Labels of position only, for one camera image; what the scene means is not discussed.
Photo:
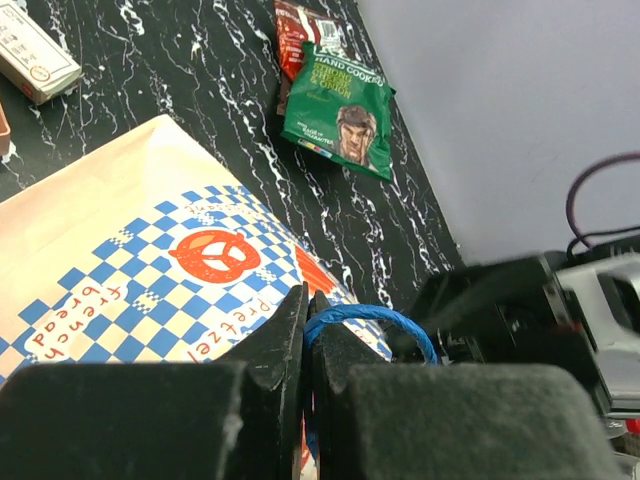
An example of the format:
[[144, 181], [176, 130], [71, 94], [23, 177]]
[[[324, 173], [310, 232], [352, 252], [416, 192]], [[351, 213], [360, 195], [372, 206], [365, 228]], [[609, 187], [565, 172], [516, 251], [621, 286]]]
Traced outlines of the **brown kettle chips bag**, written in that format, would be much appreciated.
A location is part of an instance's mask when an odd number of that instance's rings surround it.
[[292, 82], [290, 81], [290, 79], [284, 73], [282, 73], [280, 90], [279, 90], [279, 99], [276, 106], [276, 113], [279, 116], [285, 115], [291, 86], [292, 86]]

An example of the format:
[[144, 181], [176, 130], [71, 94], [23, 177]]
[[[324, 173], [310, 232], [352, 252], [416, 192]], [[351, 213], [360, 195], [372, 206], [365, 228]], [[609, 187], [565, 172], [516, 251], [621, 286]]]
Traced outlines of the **blue checkered paper bag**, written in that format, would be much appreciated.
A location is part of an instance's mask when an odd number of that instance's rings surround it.
[[[157, 117], [3, 202], [1, 389], [41, 364], [217, 360], [299, 285], [307, 320], [317, 293], [355, 302], [225, 167]], [[344, 324], [390, 362], [376, 324]], [[323, 479], [308, 447], [306, 340], [304, 326], [296, 479]]]

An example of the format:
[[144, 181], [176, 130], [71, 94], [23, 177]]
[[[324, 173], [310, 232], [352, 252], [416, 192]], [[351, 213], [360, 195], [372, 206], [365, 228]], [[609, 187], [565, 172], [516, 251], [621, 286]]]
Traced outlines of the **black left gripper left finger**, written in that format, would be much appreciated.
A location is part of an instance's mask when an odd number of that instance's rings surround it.
[[296, 479], [309, 293], [207, 363], [41, 364], [1, 389], [5, 479]]

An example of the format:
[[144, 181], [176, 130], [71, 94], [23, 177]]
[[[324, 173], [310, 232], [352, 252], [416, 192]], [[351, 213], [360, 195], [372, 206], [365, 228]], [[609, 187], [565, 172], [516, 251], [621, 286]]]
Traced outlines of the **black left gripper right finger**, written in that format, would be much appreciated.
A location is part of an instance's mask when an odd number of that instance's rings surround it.
[[322, 293], [308, 362], [308, 447], [323, 479], [622, 475], [588, 394], [559, 367], [390, 363]]

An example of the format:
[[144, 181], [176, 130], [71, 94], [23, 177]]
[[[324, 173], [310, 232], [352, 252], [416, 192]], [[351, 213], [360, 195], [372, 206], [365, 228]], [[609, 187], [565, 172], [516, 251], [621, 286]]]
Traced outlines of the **red doritos bag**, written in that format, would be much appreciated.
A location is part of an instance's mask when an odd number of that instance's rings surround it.
[[329, 16], [292, 1], [274, 1], [279, 63], [284, 76], [293, 82], [303, 64], [305, 42], [348, 53], [342, 24]]

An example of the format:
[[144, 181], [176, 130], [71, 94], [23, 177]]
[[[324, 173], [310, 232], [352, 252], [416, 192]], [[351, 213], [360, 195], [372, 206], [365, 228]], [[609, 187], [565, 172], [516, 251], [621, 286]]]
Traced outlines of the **green snack bag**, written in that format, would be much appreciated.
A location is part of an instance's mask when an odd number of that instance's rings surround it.
[[384, 76], [310, 41], [288, 95], [282, 136], [346, 168], [393, 179], [391, 101]]

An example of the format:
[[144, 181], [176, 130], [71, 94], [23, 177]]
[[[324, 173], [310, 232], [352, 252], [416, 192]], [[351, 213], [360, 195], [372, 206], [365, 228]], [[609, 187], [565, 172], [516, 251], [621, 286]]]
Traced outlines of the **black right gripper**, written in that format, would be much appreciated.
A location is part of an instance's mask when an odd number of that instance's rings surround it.
[[453, 364], [546, 364], [568, 371], [601, 415], [612, 396], [575, 293], [560, 283], [561, 252], [475, 264], [430, 277], [408, 318]]

